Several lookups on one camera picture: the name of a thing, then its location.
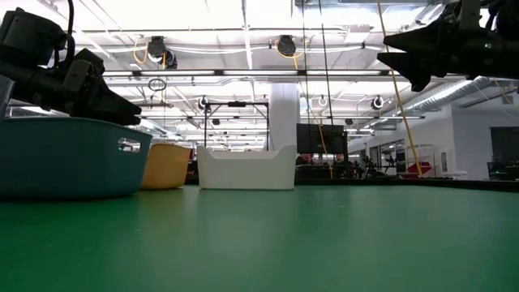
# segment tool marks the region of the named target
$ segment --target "ceiling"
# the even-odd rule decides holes
[[[340,0],[323,0],[320,12],[317,0],[305,1],[303,18],[301,0],[74,0],[76,49],[89,48],[98,54],[105,60],[107,71],[161,69],[159,64],[149,59],[140,62],[151,36],[165,37],[166,45],[178,60],[180,71],[318,70],[326,68],[325,64],[329,70],[388,69],[376,60],[377,53],[385,49],[376,2],[358,0],[344,4]],[[0,2],[0,10],[4,11],[17,6],[66,27],[69,13],[66,0]],[[427,23],[442,10],[441,5],[421,0],[384,1],[382,16],[386,31],[391,34],[416,28],[416,19]],[[295,61],[282,58],[275,48],[280,35],[293,36],[299,53],[303,52],[306,41],[306,56],[301,54]],[[199,139],[195,135],[203,133],[200,130],[202,120],[181,119],[201,115],[197,106],[201,97],[212,102],[268,101],[271,84],[281,82],[275,76],[168,77],[167,89],[153,96],[154,92],[146,85],[149,79],[112,78],[106,74],[107,84],[112,90],[142,105],[143,116],[150,117],[162,130],[169,134],[184,134],[181,135],[184,141],[190,140],[189,135],[195,137],[193,140]],[[282,82],[297,84],[301,96],[310,99],[311,108],[317,114],[327,114],[328,106],[320,105],[319,101],[321,96],[328,98],[328,86],[334,114],[373,114],[370,108],[372,98],[381,96],[392,101],[395,97],[389,75],[335,78],[329,84],[325,78],[310,79],[308,84],[304,78],[298,77],[283,79]],[[409,86],[399,77],[397,88],[405,102],[418,95],[410,92]],[[166,106],[159,105],[160,100],[165,101]],[[395,104],[386,102],[385,110],[394,109]],[[256,119],[222,120],[220,126],[210,127],[245,129],[265,128],[266,125],[258,110],[253,108],[221,108],[218,114],[255,116]]]

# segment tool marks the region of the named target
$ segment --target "green table surface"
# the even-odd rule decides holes
[[[147,191],[0,202],[0,291],[519,291],[519,194]]]

